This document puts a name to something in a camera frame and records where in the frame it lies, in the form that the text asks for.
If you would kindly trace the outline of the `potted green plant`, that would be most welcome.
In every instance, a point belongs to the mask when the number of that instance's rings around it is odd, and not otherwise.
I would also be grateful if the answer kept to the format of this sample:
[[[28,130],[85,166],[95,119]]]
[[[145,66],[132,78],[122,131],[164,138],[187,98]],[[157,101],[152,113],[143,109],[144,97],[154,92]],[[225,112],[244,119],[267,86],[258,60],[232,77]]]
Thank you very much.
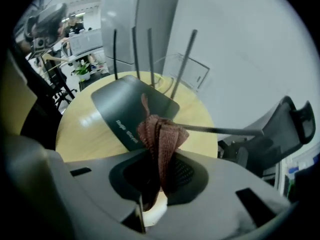
[[[74,74],[78,76],[80,82],[84,82],[90,79],[90,69],[91,66],[89,63],[80,65],[75,71]]]

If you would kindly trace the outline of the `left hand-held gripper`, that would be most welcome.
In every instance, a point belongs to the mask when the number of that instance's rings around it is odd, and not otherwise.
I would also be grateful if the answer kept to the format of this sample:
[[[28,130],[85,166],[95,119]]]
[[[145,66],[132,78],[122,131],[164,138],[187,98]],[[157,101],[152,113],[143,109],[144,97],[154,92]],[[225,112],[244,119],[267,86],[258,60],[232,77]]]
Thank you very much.
[[[17,46],[24,56],[38,57],[48,49],[52,30],[50,24],[26,21],[22,33],[15,38]]]

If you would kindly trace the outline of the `round wooden table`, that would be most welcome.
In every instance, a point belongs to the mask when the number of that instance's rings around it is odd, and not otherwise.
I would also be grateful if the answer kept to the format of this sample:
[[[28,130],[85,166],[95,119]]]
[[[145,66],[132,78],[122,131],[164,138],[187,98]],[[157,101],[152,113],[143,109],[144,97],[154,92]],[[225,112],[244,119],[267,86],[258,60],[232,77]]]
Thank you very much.
[[[167,97],[175,87],[176,80],[156,74],[159,83],[156,90]],[[59,123],[55,150],[64,162],[100,159],[127,152],[127,149],[114,136],[113,132],[96,109],[91,95],[101,87],[115,81],[114,75],[101,78],[78,92],[65,110]],[[173,100],[179,104],[174,122],[184,125],[213,127],[213,120],[205,105],[196,93],[179,83]],[[189,138],[180,147],[183,151],[218,158],[218,137],[215,133],[188,131]],[[143,212],[143,222],[147,227],[154,226],[167,210],[167,198],[160,192],[153,208]]]

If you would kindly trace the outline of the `brown cloth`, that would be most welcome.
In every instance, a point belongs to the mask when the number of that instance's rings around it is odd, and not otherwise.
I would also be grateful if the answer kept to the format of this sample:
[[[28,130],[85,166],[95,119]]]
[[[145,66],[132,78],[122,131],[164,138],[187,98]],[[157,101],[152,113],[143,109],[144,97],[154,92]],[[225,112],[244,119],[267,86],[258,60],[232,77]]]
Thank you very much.
[[[137,126],[137,134],[150,154],[150,183],[142,194],[143,211],[149,211],[156,203],[159,192],[170,192],[172,173],[170,167],[176,150],[188,139],[189,133],[172,120],[151,114],[146,94],[141,95],[145,120]]]

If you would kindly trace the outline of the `wooden clothes hanger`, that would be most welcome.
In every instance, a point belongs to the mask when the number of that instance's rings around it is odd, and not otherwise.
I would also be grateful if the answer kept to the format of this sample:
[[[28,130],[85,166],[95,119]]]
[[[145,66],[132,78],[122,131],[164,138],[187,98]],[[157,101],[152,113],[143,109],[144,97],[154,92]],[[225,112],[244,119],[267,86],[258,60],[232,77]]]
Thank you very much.
[[[65,59],[65,58],[59,58],[59,57],[54,57],[48,53],[44,54],[42,56],[43,60],[45,62],[48,62],[48,61],[53,61],[53,62],[59,62],[58,64],[56,64],[55,66],[51,67],[50,69],[47,69],[47,71],[52,71],[53,69],[61,66],[62,64],[68,64],[70,61],[68,59]]]

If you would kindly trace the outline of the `black router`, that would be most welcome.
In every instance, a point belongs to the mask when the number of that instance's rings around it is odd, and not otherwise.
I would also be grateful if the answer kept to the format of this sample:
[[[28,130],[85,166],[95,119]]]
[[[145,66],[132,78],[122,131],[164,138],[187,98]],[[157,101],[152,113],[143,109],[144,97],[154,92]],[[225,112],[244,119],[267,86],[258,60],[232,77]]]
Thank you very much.
[[[155,89],[152,29],[147,31],[151,84],[143,82],[139,75],[126,75],[119,78],[118,72],[115,71],[114,81],[91,94],[91,99],[102,119],[128,151],[144,147],[136,131],[138,125],[144,120],[141,101],[143,94],[147,96],[149,107],[156,115],[170,120],[177,115],[180,106],[174,101],[174,97],[197,33],[196,29],[191,32],[177,79],[173,82],[174,86],[169,97]]]

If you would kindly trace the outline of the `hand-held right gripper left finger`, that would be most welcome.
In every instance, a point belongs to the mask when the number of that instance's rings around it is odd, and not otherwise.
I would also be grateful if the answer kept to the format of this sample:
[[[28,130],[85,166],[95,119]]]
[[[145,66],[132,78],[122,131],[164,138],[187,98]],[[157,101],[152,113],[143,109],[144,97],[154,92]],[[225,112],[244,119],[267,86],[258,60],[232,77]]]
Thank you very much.
[[[51,181],[75,240],[160,240],[128,226],[129,217],[141,213],[141,194],[121,170],[145,156],[142,150],[65,163],[48,152]]]

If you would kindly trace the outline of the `white wall panel box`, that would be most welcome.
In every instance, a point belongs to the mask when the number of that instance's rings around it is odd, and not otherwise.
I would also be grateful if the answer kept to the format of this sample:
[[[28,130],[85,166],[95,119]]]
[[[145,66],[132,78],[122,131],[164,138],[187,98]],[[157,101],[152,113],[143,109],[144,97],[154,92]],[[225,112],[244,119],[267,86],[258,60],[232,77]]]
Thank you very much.
[[[184,56],[180,53],[171,54],[165,57],[163,74],[178,79]],[[180,81],[194,92],[198,92],[203,85],[210,68],[203,63],[188,58]]]

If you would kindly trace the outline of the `black mesh office chair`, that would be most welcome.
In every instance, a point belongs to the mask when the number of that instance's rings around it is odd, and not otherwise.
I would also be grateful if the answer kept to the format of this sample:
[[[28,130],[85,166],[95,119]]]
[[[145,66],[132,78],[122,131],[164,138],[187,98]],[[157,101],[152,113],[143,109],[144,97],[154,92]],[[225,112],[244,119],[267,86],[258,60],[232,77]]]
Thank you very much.
[[[218,156],[260,178],[265,170],[308,144],[316,132],[310,102],[297,109],[289,96],[283,97],[253,125],[262,127],[261,136],[229,136],[218,142]]]

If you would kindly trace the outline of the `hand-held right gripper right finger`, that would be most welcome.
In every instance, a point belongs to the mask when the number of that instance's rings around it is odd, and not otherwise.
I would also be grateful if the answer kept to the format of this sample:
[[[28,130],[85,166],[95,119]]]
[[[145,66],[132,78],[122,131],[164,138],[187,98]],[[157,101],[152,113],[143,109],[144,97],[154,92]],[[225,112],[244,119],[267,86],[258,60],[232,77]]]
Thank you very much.
[[[169,206],[149,230],[153,239],[222,240],[255,230],[236,195],[246,188],[277,215],[290,207],[290,202],[274,187],[236,163],[183,150],[178,154],[204,166],[208,184],[190,203]]]

